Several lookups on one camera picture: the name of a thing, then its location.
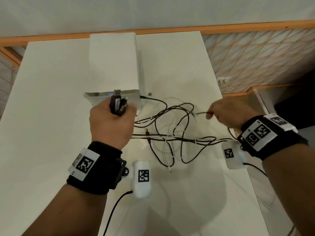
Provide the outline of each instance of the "wrist strap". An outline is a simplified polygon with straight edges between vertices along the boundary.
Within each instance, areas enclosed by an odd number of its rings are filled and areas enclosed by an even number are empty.
[[[92,142],[88,149],[100,156],[83,181],[69,175],[67,183],[91,194],[107,194],[109,189],[115,189],[121,180],[126,165],[126,161],[120,158],[122,151],[101,142]]]
[[[287,125],[283,127],[279,122],[270,119],[269,115],[256,116],[243,124],[241,127],[243,133],[238,140],[244,150],[261,160],[294,144],[308,145],[305,138],[294,132],[296,130],[294,126],[285,123]]]

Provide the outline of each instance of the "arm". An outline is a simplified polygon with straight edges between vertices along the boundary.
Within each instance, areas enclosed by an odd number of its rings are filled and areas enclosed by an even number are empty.
[[[109,100],[91,109],[92,141],[121,150],[131,139],[137,109],[128,105],[119,117],[111,114]],[[65,184],[23,236],[97,235],[106,199],[107,194],[94,195]]]
[[[214,102],[206,115],[241,132],[258,115],[234,98]],[[262,165],[279,200],[302,236],[315,235],[315,150],[296,144],[267,157]]]

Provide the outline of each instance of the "black wristband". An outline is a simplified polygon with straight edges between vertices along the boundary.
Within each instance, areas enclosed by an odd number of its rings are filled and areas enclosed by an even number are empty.
[[[289,146],[301,143],[308,145],[308,141],[301,137],[299,134],[295,133],[294,131],[284,131],[281,127],[274,124],[267,118],[263,117],[263,115],[256,116],[250,120],[248,120],[243,126],[241,127],[242,132],[248,130],[248,128],[255,122],[259,120],[261,123],[268,127],[271,131],[277,134],[277,136],[270,142],[266,143],[261,150],[256,151],[252,145],[250,145],[246,139],[243,138],[242,134],[238,136],[239,142],[242,144],[244,150],[246,150],[251,156],[255,156],[260,158],[261,160],[266,159],[270,155],[281,151]]]
[[[92,142],[88,149],[100,155],[97,161],[83,181],[69,175],[67,183],[91,194],[107,194],[109,189],[116,188],[122,167],[122,151],[101,142]]]

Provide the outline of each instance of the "tabletop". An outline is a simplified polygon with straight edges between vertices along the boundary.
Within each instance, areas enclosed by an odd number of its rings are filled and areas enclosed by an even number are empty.
[[[200,111],[222,98],[200,32],[137,35],[136,43],[146,94],[175,97]],[[29,43],[0,124],[1,235],[22,234],[65,183],[91,139],[91,104],[83,93],[102,92],[104,84],[91,73],[89,39]],[[161,121],[167,124],[166,117]],[[197,135],[229,136],[215,118],[198,115],[193,126]],[[198,146],[187,144],[189,159]],[[176,160],[171,173],[144,139],[132,139],[122,158],[150,162],[152,195],[125,196],[108,235],[268,235],[247,170],[229,170],[220,144],[187,165]],[[99,235],[128,190],[130,181],[123,179],[109,192]]]

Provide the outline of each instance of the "cable bundle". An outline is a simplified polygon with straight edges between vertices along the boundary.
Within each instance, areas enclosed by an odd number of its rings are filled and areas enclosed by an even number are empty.
[[[174,158],[174,149],[171,147],[170,142],[174,142],[174,141],[180,141],[180,160],[181,162],[183,162],[184,164],[190,163],[193,160],[195,160],[197,158],[197,156],[199,156],[199,154],[207,147],[207,146],[212,146],[218,143],[222,143],[225,141],[229,141],[232,140],[231,138],[221,138],[221,139],[217,139],[214,136],[206,136],[206,137],[202,137],[199,139],[188,139],[185,138],[185,132],[187,130],[187,127],[189,125],[189,120],[190,120],[190,116],[195,117],[195,114],[193,113],[193,110],[195,108],[195,106],[192,103],[182,103],[180,105],[174,105],[171,107],[168,107],[167,103],[159,100],[159,99],[154,99],[154,98],[148,98],[145,96],[141,96],[140,98],[142,99],[149,99],[149,100],[154,100],[154,101],[159,101],[161,103],[163,103],[165,105],[165,109],[163,109],[162,111],[159,111],[156,115],[153,115],[151,117],[148,118],[144,118],[141,120],[138,120],[135,122],[135,127],[137,128],[145,128],[146,129],[146,134],[133,134],[132,138],[142,138],[142,139],[147,139],[148,143],[150,145],[150,148],[153,152],[153,154],[155,155],[155,157],[158,159],[158,161],[165,167],[168,167],[169,169],[174,165],[175,163],[175,158]],[[158,130],[157,127],[157,120],[163,116],[164,114],[173,111],[173,110],[181,110],[183,112],[185,112],[185,115],[178,121],[178,123],[176,124],[175,128],[173,129],[172,133],[167,135],[167,134],[161,134]],[[182,123],[184,120],[187,120],[187,123],[184,127],[183,131],[176,131],[177,127],[180,125],[180,123]],[[154,129],[155,129],[155,133],[149,133],[147,127],[149,127],[150,125],[154,125]],[[157,154],[155,153],[155,151],[153,150],[152,147],[152,141],[163,141],[164,145],[163,145],[163,150],[161,151],[163,154],[163,160],[164,163],[159,159],[159,157],[157,156]],[[182,152],[183,152],[183,142],[188,142],[188,143],[194,143],[196,145],[200,145],[203,146],[199,152],[189,161],[184,161],[183,156],[182,156]],[[170,150],[170,154],[172,155],[172,163],[168,163],[165,157],[165,148],[168,146],[169,150]]]

